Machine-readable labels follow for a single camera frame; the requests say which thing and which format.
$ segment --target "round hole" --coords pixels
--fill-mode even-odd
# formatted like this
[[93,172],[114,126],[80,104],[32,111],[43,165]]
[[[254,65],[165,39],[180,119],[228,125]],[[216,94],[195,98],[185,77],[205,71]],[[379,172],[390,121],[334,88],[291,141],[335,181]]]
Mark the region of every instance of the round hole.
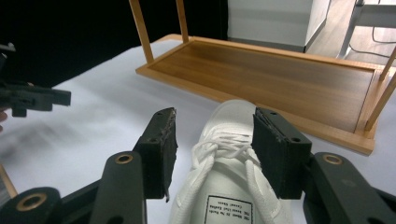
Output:
[[341,160],[341,158],[330,154],[324,155],[323,160],[334,165],[340,165],[343,163],[343,160]]
[[293,141],[293,142],[301,142],[301,139],[300,138],[291,138],[291,141]]
[[375,217],[369,217],[369,218],[367,218],[367,221],[369,221],[370,224],[385,224],[385,222],[383,222]]
[[132,157],[131,155],[120,155],[116,158],[116,163],[118,164],[125,164],[130,162],[134,157]]
[[37,208],[44,201],[47,200],[47,194],[45,193],[34,193],[24,197],[18,204],[17,210],[21,212],[30,211]]
[[123,223],[123,217],[120,216],[112,217],[107,222],[107,224],[122,224],[122,223]]

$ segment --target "white table surface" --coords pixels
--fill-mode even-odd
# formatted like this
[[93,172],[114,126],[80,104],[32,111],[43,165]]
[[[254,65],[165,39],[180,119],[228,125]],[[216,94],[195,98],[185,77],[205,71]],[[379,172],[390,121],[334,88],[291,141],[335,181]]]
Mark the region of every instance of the white table surface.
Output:
[[[158,56],[181,43],[152,44]],[[145,63],[143,50],[119,56],[68,80],[55,89],[72,92],[72,105],[52,112],[28,111],[26,119],[9,118],[0,133],[0,163],[18,192],[53,187],[64,197],[96,181],[106,159],[134,147],[152,115],[177,110],[177,162],[171,202],[148,200],[148,223],[165,223],[171,203],[191,166],[191,148],[218,102],[136,74]],[[379,118],[375,151],[363,156],[308,135],[312,151],[329,151],[351,160],[368,182],[396,195],[396,95]],[[295,223],[305,223],[302,200],[292,203]]]

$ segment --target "wooden table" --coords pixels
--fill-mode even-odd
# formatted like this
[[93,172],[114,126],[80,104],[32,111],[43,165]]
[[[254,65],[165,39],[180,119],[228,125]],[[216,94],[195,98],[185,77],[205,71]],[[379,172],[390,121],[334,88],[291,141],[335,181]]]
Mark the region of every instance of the wooden table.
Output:
[[376,120],[396,87],[395,78],[388,85],[389,66],[189,37],[182,0],[183,44],[154,59],[139,2],[130,4],[147,59],[138,74],[220,102],[242,98],[302,132],[367,155],[374,150]]

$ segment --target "floor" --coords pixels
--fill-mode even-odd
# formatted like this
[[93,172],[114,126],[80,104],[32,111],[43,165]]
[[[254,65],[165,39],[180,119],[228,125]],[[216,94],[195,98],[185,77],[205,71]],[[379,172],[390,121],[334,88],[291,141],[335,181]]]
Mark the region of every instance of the floor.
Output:
[[[380,4],[396,4],[396,0],[365,0],[365,4],[377,4],[378,1],[380,1]],[[355,0],[332,0],[326,26],[308,49],[307,53],[334,58],[337,56],[344,41],[344,36],[347,32],[349,19],[352,14],[354,4]],[[372,39],[372,32],[373,27],[356,27],[350,42],[352,48],[360,51],[370,51],[389,56],[396,44],[375,43]],[[375,40],[395,42],[396,29],[375,28]],[[346,56],[346,60],[386,64],[388,58],[358,53],[352,50]]]

